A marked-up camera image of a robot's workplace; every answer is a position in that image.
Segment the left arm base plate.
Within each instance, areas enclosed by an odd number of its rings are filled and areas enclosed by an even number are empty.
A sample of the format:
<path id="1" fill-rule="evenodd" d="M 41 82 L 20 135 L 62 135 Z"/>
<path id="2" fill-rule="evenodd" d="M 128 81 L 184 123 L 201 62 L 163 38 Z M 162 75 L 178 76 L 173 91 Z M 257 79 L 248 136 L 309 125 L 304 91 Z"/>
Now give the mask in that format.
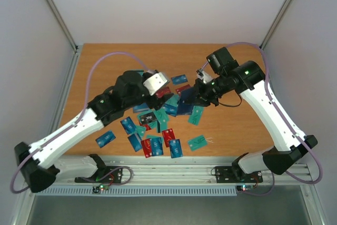
<path id="1" fill-rule="evenodd" d="M 77 177 L 75 183 L 121 183 L 123 168 L 117 166 L 107 166 L 105 169 L 98 169 L 91 177 Z"/>

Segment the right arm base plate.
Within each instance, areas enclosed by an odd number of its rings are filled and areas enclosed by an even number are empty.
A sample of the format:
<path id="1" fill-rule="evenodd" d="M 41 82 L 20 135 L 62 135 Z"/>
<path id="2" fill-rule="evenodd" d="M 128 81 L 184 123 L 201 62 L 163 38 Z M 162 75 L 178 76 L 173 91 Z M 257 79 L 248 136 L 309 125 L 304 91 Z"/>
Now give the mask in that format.
<path id="1" fill-rule="evenodd" d="M 235 176 L 231 166 L 216 166 L 211 170 L 217 183 L 262 183 L 261 171 Z"/>

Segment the dark blue card holder wallet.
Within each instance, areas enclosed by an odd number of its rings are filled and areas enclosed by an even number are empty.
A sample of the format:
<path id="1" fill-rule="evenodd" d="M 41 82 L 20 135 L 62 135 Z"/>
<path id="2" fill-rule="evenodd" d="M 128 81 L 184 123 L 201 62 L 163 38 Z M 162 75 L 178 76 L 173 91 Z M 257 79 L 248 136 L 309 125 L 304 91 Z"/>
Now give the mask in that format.
<path id="1" fill-rule="evenodd" d="M 192 103 L 194 98 L 193 87 L 183 90 L 178 101 L 176 115 L 191 115 L 194 108 Z"/>

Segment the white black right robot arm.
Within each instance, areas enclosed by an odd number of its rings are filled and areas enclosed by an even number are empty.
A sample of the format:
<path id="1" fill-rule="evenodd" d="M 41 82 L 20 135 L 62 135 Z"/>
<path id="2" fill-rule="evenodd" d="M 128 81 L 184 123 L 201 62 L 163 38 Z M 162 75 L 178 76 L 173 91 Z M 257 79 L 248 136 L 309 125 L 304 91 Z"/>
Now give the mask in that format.
<path id="1" fill-rule="evenodd" d="M 206 59 L 217 77 L 199 69 L 189 101 L 203 107 L 218 106 L 224 94 L 235 91 L 258 115 L 274 143 L 270 149 L 237 158 L 232 163 L 235 179 L 244 181 L 252 172 L 265 170 L 282 175 L 318 144 L 315 136 L 305 134 L 291 120 L 269 90 L 266 76 L 256 62 L 239 64 L 226 47 Z"/>

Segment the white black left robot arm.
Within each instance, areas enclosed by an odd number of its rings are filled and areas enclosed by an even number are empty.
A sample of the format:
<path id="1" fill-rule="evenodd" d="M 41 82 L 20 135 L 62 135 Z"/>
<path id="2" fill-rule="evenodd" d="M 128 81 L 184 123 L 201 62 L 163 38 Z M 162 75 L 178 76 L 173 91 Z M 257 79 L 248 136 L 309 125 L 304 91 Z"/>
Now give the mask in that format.
<path id="1" fill-rule="evenodd" d="M 32 144 L 19 143 L 15 148 L 17 170 L 33 193 L 41 192 L 54 182 L 81 178 L 87 182 L 101 182 L 110 176 L 105 163 L 97 154 L 63 160 L 62 155 L 87 136 L 120 119 L 128 109 L 146 103 L 160 109 L 166 96 L 157 92 L 168 83 L 158 71 L 125 71 L 113 86 L 91 101 L 85 100 L 82 111 L 58 130 Z"/>

